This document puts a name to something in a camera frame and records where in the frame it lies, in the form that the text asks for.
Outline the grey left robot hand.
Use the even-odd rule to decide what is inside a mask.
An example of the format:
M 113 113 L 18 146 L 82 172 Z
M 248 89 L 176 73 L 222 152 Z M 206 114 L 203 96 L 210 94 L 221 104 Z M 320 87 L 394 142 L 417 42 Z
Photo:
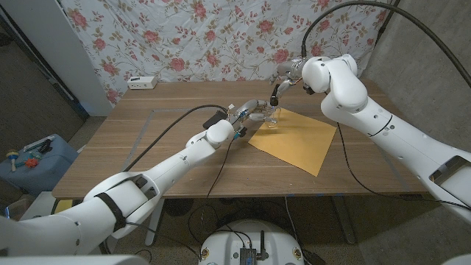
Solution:
M 276 112 L 277 108 L 271 106 L 270 102 L 257 99 L 251 99 L 237 109 L 230 107 L 227 120 L 235 131 L 233 138 L 242 138 L 246 135 L 247 128 L 244 126 L 246 120 L 263 121 L 269 125 L 276 125 L 279 120 L 275 115 Z

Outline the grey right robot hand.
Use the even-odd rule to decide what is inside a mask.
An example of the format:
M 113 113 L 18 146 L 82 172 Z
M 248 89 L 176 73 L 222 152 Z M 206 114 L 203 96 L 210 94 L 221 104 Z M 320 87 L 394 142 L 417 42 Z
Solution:
M 275 72 L 270 76 L 269 82 L 272 85 L 278 77 L 283 77 L 284 80 L 274 88 L 271 99 L 279 99 L 291 86 L 301 80 L 302 69 L 306 61 L 306 59 L 293 59 L 277 66 Z

